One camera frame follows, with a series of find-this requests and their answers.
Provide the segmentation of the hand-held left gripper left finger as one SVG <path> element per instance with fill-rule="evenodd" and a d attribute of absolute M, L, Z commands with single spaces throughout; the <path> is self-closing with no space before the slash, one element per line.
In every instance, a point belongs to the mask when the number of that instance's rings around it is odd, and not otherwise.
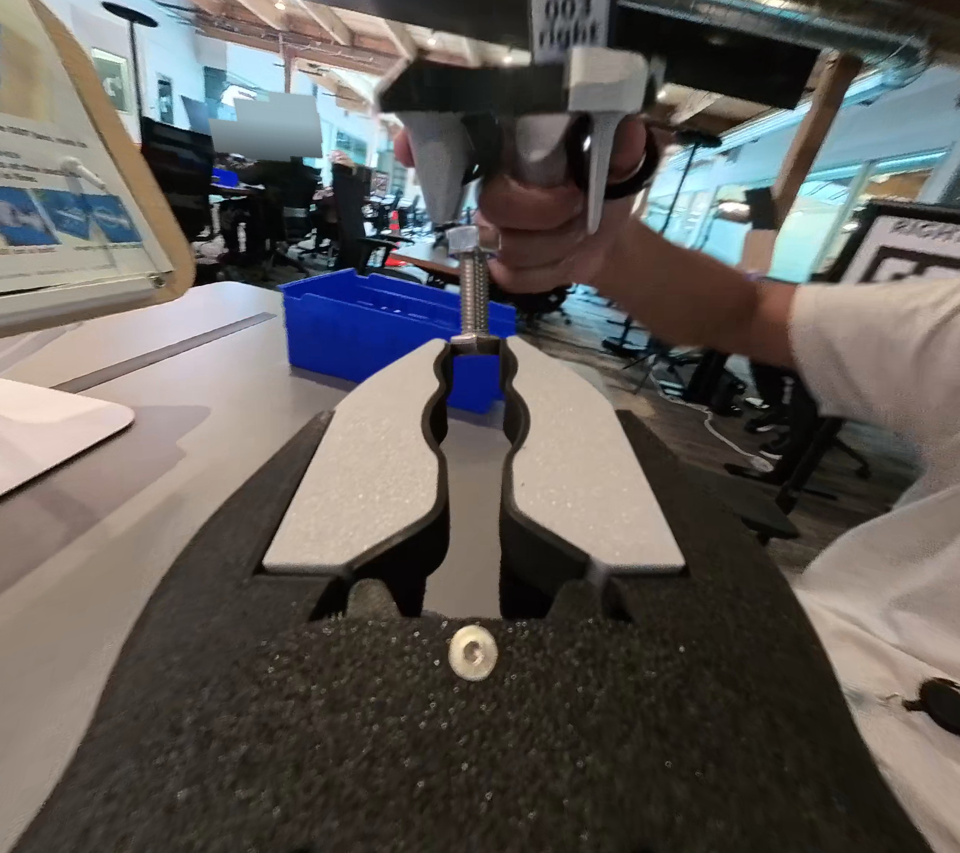
<path fill-rule="evenodd" d="M 349 592 L 378 581 L 421 617 L 450 548 L 450 343 L 431 339 L 336 406 L 266 547 L 264 575 L 316 577 Z"/>

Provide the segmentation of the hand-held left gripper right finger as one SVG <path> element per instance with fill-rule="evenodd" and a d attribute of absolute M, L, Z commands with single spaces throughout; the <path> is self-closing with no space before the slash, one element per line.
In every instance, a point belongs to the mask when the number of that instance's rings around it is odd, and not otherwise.
<path fill-rule="evenodd" d="M 499 342 L 509 441 L 499 507 L 499 608 L 545 617 L 568 583 L 676 578 L 687 561 L 618 412 L 573 366 Z"/>

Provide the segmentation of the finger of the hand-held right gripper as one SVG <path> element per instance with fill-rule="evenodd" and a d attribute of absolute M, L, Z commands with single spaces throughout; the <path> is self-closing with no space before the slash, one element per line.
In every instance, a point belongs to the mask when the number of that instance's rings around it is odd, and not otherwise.
<path fill-rule="evenodd" d="M 450 112 L 403 113 L 425 209 L 435 226 L 459 220 L 472 182 L 473 146 L 462 117 Z"/>
<path fill-rule="evenodd" d="M 585 198 L 588 235 L 595 235 L 602 222 L 618 127 L 626 117 L 642 112 L 650 82 L 648 61 L 634 52 L 578 46 L 567 57 L 566 159 Z"/>

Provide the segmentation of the steel hex nut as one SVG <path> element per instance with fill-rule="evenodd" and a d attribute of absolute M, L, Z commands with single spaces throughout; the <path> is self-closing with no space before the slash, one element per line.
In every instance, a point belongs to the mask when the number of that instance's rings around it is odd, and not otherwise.
<path fill-rule="evenodd" d="M 499 248 L 498 231 L 483 225 L 453 226 L 447 229 L 443 236 L 448 256 L 455 260 L 465 259 L 473 253 L 493 255 Z"/>

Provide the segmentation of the steel hex bolt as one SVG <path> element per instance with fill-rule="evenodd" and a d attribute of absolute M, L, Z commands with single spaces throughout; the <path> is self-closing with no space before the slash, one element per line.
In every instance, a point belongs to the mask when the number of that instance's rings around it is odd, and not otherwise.
<path fill-rule="evenodd" d="M 475 247 L 460 257 L 461 330 L 449 344 L 458 355 L 499 354 L 500 339 L 490 331 L 490 275 L 485 252 Z"/>

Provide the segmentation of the blue plastic bin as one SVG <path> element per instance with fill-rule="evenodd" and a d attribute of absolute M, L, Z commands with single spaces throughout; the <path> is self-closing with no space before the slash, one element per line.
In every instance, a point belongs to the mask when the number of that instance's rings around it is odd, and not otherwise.
<path fill-rule="evenodd" d="M 352 269 L 281 286 L 290 365 L 356 384 L 344 411 L 412 425 L 435 399 L 486 415 L 503 400 L 497 353 L 448 354 L 458 292 Z"/>

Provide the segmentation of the person's right hand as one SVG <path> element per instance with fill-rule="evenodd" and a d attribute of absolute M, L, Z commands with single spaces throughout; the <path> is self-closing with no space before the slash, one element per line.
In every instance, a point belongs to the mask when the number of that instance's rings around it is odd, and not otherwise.
<path fill-rule="evenodd" d="M 607 200 L 601 224 L 591 234 L 586 199 L 572 180 L 533 186 L 513 178 L 504 165 L 484 180 L 476 214 L 493 283 L 510 294 L 532 295 L 594 282 L 637 195 Z"/>

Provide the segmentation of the black office chair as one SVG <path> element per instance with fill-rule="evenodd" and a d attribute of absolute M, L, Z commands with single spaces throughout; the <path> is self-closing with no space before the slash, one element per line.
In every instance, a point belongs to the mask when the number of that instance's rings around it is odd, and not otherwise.
<path fill-rule="evenodd" d="M 146 115 L 140 117 L 140 137 L 141 154 L 181 231 L 197 242 L 212 226 L 213 139 Z"/>
<path fill-rule="evenodd" d="M 338 218 L 335 270 L 353 270 L 358 275 L 386 272 L 386 260 L 401 243 L 367 235 L 363 207 L 369 194 L 369 179 L 358 166 L 332 163 L 331 183 Z"/>

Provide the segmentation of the black floor lamp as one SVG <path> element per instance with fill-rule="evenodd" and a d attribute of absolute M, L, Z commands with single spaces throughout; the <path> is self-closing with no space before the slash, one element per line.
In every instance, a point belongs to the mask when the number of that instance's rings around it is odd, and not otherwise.
<path fill-rule="evenodd" d="M 126 23 L 136 111 L 138 120 L 141 121 L 145 115 L 145 110 L 138 48 L 138 28 L 155 30 L 159 23 L 152 16 L 117 2 L 101 1 L 101 7 L 108 14 Z"/>
<path fill-rule="evenodd" d="M 702 150 L 716 150 L 722 146 L 722 139 L 719 136 L 696 128 L 684 128 L 682 130 L 678 130 L 677 136 L 678 143 L 682 147 L 687 148 L 687 156 L 683 163 L 682 172 L 678 178 L 669 209 L 666 213 L 666 219 L 663 223 L 662 232 L 666 232 L 673 220 L 677 203 L 683 191 L 683 187 L 685 186 L 689 177 L 693 163 L 697 158 L 698 152 Z"/>

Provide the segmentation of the black hanging display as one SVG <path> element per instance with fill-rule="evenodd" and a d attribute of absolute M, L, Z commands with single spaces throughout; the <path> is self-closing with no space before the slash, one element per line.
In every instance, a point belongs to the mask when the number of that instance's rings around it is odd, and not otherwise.
<path fill-rule="evenodd" d="M 473 40 L 529 51 L 528 0 L 309 0 Z M 665 80 L 790 109 L 819 57 L 815 48 L 708 26 L 619 0 L 614 47 L 665 62 Z"/>

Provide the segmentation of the wooden desk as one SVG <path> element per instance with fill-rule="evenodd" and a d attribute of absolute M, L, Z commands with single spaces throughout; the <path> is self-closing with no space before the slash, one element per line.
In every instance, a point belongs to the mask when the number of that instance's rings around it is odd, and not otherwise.
<path fill-rule="evenodd" d="M 428 285 L 459 285 L 461 268 L 446 247 L 427 242 L 403 243 L 388 256 L 388 266 L 417 269 L 426 274 Z"/>

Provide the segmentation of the person in white shirt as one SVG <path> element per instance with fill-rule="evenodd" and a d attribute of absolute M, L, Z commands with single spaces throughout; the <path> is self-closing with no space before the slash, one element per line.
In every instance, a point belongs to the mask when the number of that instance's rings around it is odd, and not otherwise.
<path fill-rule="evenodd" d="M 801 286 L 790 320 L 819 412 L 907 440 L 918 480 L 795 583 L 872 759 L 935 851 L 959 849 L 958 735 L 906 708 L 959 679 L 958 279 Z"/>

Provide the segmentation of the framed marker sign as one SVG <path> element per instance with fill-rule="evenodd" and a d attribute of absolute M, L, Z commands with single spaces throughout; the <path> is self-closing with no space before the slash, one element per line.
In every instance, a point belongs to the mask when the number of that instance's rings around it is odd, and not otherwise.
<path fill-rule="evenodd" d="M 861 211 L 826 280 L 892 283 L 959 277 L 959 210 L 875 200 Z"/>

